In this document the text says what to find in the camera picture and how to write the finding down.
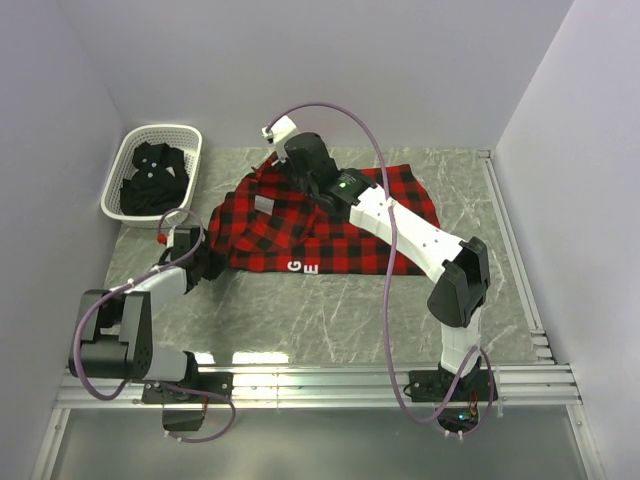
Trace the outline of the red black plaid shirt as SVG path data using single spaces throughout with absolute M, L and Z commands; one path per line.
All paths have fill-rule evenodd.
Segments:
M 390 246 L 322 211 L 267 157 L 210 217 L 211 249 L 254 273 L 384 275 Z

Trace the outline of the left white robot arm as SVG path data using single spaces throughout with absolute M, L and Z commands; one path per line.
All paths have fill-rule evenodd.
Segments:
M 189 293 L 201 280 L 212 281 L 226 268 L 227 257 L 203 246 L 179 264 L 162 261 L 121 292 L 90 289 L 81 297 L 68 367 L 77 378 L 166 382 L 179 402 L 195 399 L 201 377 L 193 353 L 159 347 L 153 317 L 170 301 Z

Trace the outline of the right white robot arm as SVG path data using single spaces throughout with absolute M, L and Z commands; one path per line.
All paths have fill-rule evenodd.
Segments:
M 490 286 L 488 250 L 441 230 L 395 200 L 390 184 L 357 169 L 340 169 L 321 137 L 298 131 L 274 142 L 291 182 L 324 212 L 373 234 L 413 262 L 434 283 L 427 308 L 441 324 L 444 394 L 460 400 L 476 385 L 480 318 Z

